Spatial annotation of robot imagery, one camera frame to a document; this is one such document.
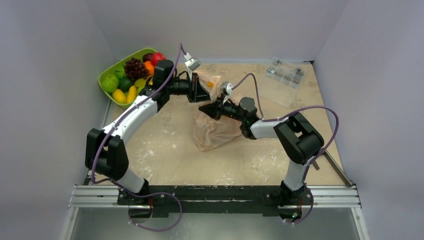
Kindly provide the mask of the dark green avocado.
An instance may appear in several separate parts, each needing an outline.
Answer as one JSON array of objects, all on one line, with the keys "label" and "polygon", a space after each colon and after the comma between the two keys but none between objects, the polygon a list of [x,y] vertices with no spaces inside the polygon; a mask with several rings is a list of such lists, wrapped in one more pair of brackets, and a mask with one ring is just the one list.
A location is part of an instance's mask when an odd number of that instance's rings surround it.
[{"label": "dark green avocado", "polygon": [[133,86],[133,85],[134,85],[134,83],[131,79],[124,77],[124,78],[119,80],[117,88],[125,93],[125,92],[128,92],[129,89],[131,88],[131,86]]}]

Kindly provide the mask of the dark purple grape bunch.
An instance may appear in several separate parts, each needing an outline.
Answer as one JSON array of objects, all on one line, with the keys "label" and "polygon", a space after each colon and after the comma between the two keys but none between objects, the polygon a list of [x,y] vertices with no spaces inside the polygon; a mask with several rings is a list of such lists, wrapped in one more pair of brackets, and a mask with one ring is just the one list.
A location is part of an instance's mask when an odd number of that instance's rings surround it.
[{"label": "dark purple grape bunch", "polygon": [[125,62],[124,71],[125,76],[133,82],[138,79],[147,79],[150,76],[142,60],[134,57]]}]

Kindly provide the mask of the yellow mango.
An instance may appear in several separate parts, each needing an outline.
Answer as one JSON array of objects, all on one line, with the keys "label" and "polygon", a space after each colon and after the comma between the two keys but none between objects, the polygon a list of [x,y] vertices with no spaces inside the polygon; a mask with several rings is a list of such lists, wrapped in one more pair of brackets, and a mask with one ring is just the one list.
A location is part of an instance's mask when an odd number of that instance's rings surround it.
[{"label": "yellow mango", "polygon": [[113,93],[112,93],[112,97],[113,99],[121,105],[125,105],[127,104],[127,96],[124,94],[124,92],[117,88]]}]

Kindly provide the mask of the clear plastic screw box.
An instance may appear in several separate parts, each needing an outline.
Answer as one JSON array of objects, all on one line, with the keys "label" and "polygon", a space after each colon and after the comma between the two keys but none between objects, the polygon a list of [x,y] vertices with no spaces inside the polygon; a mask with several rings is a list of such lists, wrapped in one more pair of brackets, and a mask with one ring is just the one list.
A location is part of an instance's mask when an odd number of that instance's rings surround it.
[{"label": "clear plastic screw box", "polygon": [[295,99],[305,73],[304,67],[273,57],[259,80],[259,95],[288,108]]}]

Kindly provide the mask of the green bumpy custard apple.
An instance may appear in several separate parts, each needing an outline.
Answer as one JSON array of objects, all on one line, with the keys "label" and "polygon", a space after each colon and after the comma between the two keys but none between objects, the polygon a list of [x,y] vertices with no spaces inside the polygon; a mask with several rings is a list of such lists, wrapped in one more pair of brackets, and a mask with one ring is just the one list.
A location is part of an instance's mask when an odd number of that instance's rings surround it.
[{"label": "green bumpy custard apple", "polygon": [[119,79],[114,74],[107,75],[100,83],[101,88],[106,93],[113,93],[119,84]]}]

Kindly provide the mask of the red apple in basket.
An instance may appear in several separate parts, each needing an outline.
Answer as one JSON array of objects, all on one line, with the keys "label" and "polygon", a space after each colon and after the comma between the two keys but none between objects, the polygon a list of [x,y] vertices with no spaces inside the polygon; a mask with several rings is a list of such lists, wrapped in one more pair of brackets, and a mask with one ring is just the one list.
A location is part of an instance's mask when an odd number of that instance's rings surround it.
[{"label": "red apple in basket", "polygon": [[155,52],[152,54],[150,61],[151,61],[151,64],[155,67],[158,62],[166,60],[166,59],[167,58],[165,57],[164,54],[160,52]]}]

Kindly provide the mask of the small green lime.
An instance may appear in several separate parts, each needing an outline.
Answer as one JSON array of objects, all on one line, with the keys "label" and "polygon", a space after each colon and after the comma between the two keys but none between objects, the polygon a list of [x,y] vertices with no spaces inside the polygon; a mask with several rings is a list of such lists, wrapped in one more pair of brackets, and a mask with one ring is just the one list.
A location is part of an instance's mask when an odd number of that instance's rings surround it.
[{"label": "small green lime", "polygon": [[119,80],[123,79],[126,75],[125,68],[123,66],[118,66],[115,69],[115,75]]}]

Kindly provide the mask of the front aluminium rail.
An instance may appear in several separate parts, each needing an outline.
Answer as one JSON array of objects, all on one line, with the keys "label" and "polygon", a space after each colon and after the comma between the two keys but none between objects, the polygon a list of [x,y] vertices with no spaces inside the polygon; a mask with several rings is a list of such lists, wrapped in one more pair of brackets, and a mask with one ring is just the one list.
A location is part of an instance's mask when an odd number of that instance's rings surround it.
[{"label": "front aluminium rail", "polygon": [[315,208],[356,208],[361,206],[356,187],[342,185],[313,185],[310,190],[303,190],[295,200],[282,201],[278,185],[156,185],[150,190],[154,196],[139,198],[124,193],[112,185],[74,187],[69,207],[74,208],[108,208],[108,207],[153,207],[175,204],[178,199],[182,204],[188,203],[247,203],[261,207],[310,206]]}]

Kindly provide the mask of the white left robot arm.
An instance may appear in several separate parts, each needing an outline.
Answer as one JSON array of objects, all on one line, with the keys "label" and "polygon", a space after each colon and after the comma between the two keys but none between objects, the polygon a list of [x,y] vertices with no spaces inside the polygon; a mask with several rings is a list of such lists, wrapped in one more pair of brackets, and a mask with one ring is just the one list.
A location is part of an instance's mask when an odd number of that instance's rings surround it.
[{"label": "white left robot arm", "polygon": [[103,129],[93,128],[87,134],[85,166],[109,181],[130,191],[129,197],[138,205],[149,199],[149,183],[129,167],[126,143],[149,118],[158,113],[171,95],[183,95],[190,103],[210,100],[194,72],[201,64],[195,58],[185,62],[186,78],[176,75],[176,65],[171,60],[159,61],[154,75],[146,81],[133,104],[115,121]]}]

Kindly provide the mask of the orange tangerine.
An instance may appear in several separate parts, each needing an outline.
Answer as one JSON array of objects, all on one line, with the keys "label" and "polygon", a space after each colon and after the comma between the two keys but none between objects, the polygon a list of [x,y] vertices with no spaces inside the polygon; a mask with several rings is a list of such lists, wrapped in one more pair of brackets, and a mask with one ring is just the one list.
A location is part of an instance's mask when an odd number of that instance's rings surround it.
[{"label": "orange tangerine", "polygon": [[153,76],[154,75],[154,70],[155,70],[155,66],[152,64],[151,61],[146,61],[143,63],[147,73],[149,76]]}]

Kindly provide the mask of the green plastic fruit basket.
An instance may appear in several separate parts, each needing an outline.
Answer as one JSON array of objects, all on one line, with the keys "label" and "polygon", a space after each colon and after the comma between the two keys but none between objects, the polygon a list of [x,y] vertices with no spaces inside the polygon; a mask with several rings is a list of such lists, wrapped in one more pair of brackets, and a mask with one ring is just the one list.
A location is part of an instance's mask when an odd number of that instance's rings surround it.
[{"label": "green plastic fruit basket", "polygon": [[145,86],[147,79],[138,78],[135,81],[130,80],[128,77],[124,77],[124,66],[127,61],[132,58],[142,59],[145,54],[154,54],[157,51],[152,48],[143,48],[129,56],[119,60],[117,63],[106,69],[98,77],[98,84],[107,97],[111,99],[113,103],[121,108],[128,108],[133,101],[123,102],[124,96],[128,97],[131,86],[135,84],[137,93],[139,93]]}]

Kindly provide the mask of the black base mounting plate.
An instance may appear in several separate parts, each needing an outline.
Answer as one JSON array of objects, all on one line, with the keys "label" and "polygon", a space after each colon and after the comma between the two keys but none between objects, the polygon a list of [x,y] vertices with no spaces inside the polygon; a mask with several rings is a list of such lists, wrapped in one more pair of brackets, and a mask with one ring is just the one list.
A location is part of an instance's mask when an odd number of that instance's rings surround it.
[{"label": "black base mounting plate", "polygon": [[182,212],[300,219],[314,201],[306,187],[290,192],[282,185],[151,185],[141,193],[130,193],[120,187],[117,204],[146,207],[154,218]]}]

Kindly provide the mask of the translucent orange plastic bag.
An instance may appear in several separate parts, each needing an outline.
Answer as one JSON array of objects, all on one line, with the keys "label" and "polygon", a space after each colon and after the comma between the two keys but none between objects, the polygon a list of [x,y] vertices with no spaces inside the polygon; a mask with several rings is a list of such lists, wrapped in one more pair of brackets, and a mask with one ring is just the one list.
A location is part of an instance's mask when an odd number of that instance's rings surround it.
[{"label": "translucent orange plastic bag", "polygon": [[[221,96],[221,85],[224,82],[220,75],[212,75],[206,71],[197,72],[200,84],[209,93],[211,100],[202,102],[200,107],[210,104]],[[202,152],[226,144],[241,136],[240,122],[226,116],[214,120],[201,111],[196,111],[193,122],[192,138]]]}]

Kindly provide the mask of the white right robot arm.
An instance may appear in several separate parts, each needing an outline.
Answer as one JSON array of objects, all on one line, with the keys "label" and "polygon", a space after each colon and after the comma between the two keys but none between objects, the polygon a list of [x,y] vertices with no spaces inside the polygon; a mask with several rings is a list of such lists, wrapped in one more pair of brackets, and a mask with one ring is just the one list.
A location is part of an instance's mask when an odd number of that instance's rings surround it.
[{"label": "white right robot arm", "polygon": [[241,134],[247,139],[278,139],[289,158],[280,196],[288,204],[300,198],[308,162],[324,146],[321,134],[301,113],[282,120],[265,121],[257,115],[258,109],[251,97],[243,97],[239,103],[224,102],[219,97],[212,103],[200,106],[198,110],[214,120],[224,116],[239,121]]}]

